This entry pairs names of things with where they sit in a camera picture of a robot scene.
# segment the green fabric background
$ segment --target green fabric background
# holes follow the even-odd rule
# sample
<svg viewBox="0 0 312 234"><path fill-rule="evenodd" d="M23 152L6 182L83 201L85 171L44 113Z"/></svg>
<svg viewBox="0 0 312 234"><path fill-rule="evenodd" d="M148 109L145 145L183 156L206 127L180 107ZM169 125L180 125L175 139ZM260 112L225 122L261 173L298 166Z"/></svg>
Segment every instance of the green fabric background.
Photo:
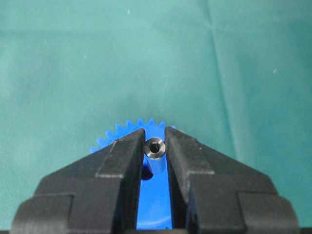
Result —
<svg viewBox="0 0 312 234"><path fill-rule="evenodd" d="M138 117L267 173L312 225L312 1L0 0L0 229Z"/></svg>

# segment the hole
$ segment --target hole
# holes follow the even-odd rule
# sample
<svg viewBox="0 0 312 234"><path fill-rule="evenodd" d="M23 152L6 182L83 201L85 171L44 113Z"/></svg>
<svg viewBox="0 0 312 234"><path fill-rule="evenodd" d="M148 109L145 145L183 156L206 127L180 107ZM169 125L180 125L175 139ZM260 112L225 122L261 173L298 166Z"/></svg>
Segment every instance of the hole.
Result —
<svg viewBox="0 0 312 234"><path fill-rule="evenodd" d="M153 174L150 172L150 169L148 169L148 166L147 165L143 165L141 179L149 180L152 177L153 177Z"/></svg>
<svg viewBox="0 0 312 234"><path fill-rule="evenodd" d="M152 153L154 153L154 154L158 153L159 149L160 149L160 147L159 147L158 143L150 144L150 150L151 150Z"/></svg>

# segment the blue gear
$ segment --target blue gear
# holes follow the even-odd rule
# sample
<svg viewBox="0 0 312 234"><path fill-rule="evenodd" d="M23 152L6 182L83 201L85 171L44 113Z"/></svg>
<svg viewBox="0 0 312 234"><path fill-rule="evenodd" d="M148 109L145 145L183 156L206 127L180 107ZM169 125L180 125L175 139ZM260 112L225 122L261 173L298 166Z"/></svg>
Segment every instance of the blue gear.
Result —
<svg viewBox="0 0 312 234"><path fill-rule="evenodd" d="M165 127L166 123L164 121L157 125L154 124L153 119L150 119L147 124L144 123L141 118L137 120L137 124L133 124L130 120L127 120L126 127L116 124L115 133L109 130L105 131L107 139L103 140L98 138L97 143L99 148L91 148L90 152L94 153L102 148L105 148L109 144L113 143L114 140L124 137L139 128L143 128L145 130L146 140L152 137L158 137L164 141ZM146 155L144 156L143 167L147 168ZM165 167L164 172L153 175L153 177L148 180L141 180L136 222L136 228L138 230L172 229L167 162L165 162Z"/></svg>

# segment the blue plastic gear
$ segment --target blue plastic gear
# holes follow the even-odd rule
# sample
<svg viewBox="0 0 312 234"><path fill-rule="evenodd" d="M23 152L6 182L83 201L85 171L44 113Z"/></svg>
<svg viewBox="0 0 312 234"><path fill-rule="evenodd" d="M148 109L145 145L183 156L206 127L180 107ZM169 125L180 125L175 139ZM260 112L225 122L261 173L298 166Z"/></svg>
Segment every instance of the blue plastic gear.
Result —
<svg viewBox="0 0 312 234"><path fill-rule="evenodd" d="M136 124L127 120L126 126L122 127L116 124L116 131L113 133L109 130L105 131L106 140L97 139L99 148L91 148L90 152L94 153L105 148L114 140L124 137L125 135L136 131L139 128L145 130L145 139L158 137L165 140L165 121L160 124L154 124L154 120L150 119L148 123L144 123L139 118ZM147 157L144 156L143 168L147 168ZM167 163L165 162L165 170L160 174L155 174L148 180L141 180L140 195L138 202L137 222L138 230L160 230L172 229L170 192L168 182Z"/></svg>

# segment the green cloth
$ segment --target green cloth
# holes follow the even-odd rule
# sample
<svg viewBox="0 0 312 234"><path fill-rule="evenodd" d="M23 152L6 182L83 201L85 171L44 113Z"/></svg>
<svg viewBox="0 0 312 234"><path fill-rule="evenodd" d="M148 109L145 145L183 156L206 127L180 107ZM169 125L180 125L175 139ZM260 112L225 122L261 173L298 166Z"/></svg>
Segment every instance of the green cloth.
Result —
<svg viewBox="0 0 312 234"><path fill-rule="evenodd" d="M0 229L116 123L267 173L312 225L312 1L0 1Z"/></svg>

